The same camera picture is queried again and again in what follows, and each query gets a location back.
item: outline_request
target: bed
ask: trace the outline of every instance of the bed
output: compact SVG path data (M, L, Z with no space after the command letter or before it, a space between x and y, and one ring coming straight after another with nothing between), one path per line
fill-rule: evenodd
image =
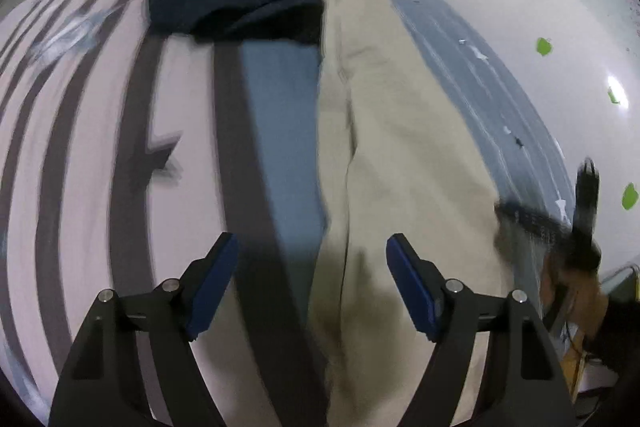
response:
M229 426L325 425L331 356L307 322L328 227L326 47L161 39L145 2L27 0L0 25L0 367L46 423L98 291L149 291L232 230L244 256L192 346L210 393ZM571 214L558 148L490 47L444 0L391 3L492 190L557 217L562 201ZM73 14L90 28L76 41ZM34 47L42 41L49 54ZM506 235L514 284L539 308L544 252ZM138 350L153 413L168 422L144 337ZM340 425L331 413L330 425Z

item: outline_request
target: black sleeve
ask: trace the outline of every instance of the black sleeve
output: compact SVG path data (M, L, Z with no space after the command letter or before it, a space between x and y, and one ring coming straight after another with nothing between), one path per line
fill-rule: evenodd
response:
M584 347L620 375L640 348L640 302L621 303L609 299L598 334L592 341L586 340Z

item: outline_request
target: black tool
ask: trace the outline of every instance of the black tool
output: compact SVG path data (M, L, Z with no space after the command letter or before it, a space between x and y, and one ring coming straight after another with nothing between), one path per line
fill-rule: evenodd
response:
M575 414L548 333L527 295L477 295L445 280L404 235L386 262L415 328L436 343L400 427L449 427L466 380L476 333L490 331L482 383L467 427L573 427Z
M49 427L165 425L149 410L136 331L149 334L174 427L224 427L189 342L209 328L237 261L238 242L223 233L180 279L167 279L143 295L98 293L60 374Z
M556 296L543 317L543 324L553 337L560 335L574 297L565 285L558 282L560 270L578 269L596 273L600 266L600 249L593 240L599 187L598 172L593 161L587 158L578 169L571 228L551 216L513 201L501 201L495 207L499 216L517 223L549 247L550 276L556 287Z

